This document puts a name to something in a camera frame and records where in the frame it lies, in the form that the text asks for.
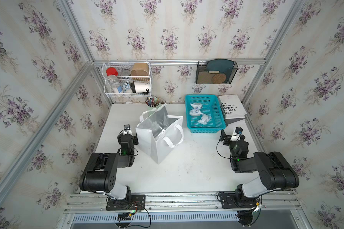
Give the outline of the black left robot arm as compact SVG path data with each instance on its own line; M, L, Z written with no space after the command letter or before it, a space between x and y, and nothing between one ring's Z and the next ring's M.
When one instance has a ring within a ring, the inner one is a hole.
M122 133L118 135L120 148L116 153L93 153L79 180L81 191L91 193L103 192L113 200L130 202L130 187L116 181L119 168L132 167L138 154L135 146L139 144L135 135Z

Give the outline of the white insulated delivery bag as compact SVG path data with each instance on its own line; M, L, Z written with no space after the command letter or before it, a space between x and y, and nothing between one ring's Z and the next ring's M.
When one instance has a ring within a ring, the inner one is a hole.
M183 117L169 115L164 104L140 115L136 134L140 149L160 164L184 141Z

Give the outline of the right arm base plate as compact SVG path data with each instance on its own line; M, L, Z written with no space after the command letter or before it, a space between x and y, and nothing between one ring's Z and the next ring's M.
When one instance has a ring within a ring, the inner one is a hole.
M242 194L219 192L217 200L223 209L255 209L260 197L248 198Z

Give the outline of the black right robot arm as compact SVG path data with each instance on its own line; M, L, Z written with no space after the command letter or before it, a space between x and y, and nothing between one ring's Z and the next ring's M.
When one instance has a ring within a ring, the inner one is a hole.
M255 152L253 157L247 157L249 143L242 134L243 129L236 128L236 140L233 136L221 131L219 142L229 147L230 165L237 174L258 172L259 176L237 186L233 200L240 206L259 200L259 197L273 190L292 189L299 186L300 180L297 173L280 152Z

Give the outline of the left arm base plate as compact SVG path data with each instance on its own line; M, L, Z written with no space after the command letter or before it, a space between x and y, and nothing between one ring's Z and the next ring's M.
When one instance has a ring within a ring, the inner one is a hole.
M132 194L126 199L117 200L111 197L107 197L107 211L133 211L133 210L143 210L145 207L145 195Z

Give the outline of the white ice pack bottom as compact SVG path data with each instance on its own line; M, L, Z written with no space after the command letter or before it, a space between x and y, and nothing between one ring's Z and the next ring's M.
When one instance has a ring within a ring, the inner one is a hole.
M201 118L200 120L198 120L198 123L202 125L207 125L211 119L212 119L211 116L206 115L206 114L201 114Z

